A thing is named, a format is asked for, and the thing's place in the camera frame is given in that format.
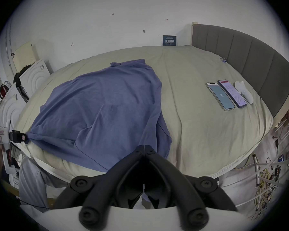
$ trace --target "yellow cable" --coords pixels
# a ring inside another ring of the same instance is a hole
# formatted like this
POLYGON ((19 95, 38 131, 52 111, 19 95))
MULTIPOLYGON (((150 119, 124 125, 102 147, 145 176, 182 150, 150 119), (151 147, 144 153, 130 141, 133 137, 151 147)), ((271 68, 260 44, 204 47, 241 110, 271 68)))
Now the yellow cable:
POLYGON ((248 163, 248 160, 249 160, 250 156, 253 155, 253 154, 254 154, 254 153, 251 153, 251 154, 248 156, 247 161, 246 161, 246 163, 244 164, 243 167, 241 167, 241 168, 234 168, 234 169, 235 169, 235 170, 242 170, 242 169, 246 166, 246 164, 248 163))

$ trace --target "smartphone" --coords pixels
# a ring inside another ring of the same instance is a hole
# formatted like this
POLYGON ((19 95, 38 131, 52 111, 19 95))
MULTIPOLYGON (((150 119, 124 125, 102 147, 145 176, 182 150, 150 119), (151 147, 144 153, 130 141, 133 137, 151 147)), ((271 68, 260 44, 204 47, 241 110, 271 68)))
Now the smartphone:
POLYGON ((227 92, 227 94, 232 98, 238 108, 242 108, 247 105, 246 100, 238 92, 237 89, 226 79, 219 80, 220 86, 227 92))
POLYGON ((215 96, 223 110, 228 111, 235 109, 235 105, 218 83, 206 83, 206 86, 215 96))

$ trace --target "bed frame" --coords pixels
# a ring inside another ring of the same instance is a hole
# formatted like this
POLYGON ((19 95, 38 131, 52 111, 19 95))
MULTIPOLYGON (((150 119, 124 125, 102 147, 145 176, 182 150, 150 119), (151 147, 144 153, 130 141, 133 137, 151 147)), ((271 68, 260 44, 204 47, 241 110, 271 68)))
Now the bed frame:
POLYGON ((289 62, 264 42, 220 26, 193 24, 192 46, 213 52, 234 67, 269 108, 275 127, 289 109, 289 62))

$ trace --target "phone screen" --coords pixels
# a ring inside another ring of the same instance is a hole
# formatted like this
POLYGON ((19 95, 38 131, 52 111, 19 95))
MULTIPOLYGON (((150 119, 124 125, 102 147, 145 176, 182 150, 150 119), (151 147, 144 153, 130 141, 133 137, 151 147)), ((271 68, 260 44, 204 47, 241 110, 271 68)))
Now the phone screen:
POLYGON ((235 105, 224 92, 224 90, 217 83, 207 83, 208 87, 212 90, 215 96, 218 98, 222 106, 226 109, 234 109, 235 105))

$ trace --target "white wall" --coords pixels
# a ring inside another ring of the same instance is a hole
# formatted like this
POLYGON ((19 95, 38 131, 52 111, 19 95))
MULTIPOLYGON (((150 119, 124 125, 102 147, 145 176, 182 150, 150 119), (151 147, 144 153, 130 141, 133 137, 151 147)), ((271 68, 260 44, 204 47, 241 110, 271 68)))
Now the white wall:
POLYGON ((162 45, 166 34, 190 44, 192 21, 252 35, 289 61, 289 35, 264 0, 24 0, 12 17, 11 47, 30 41, 55 71, 112 50, 162 45))

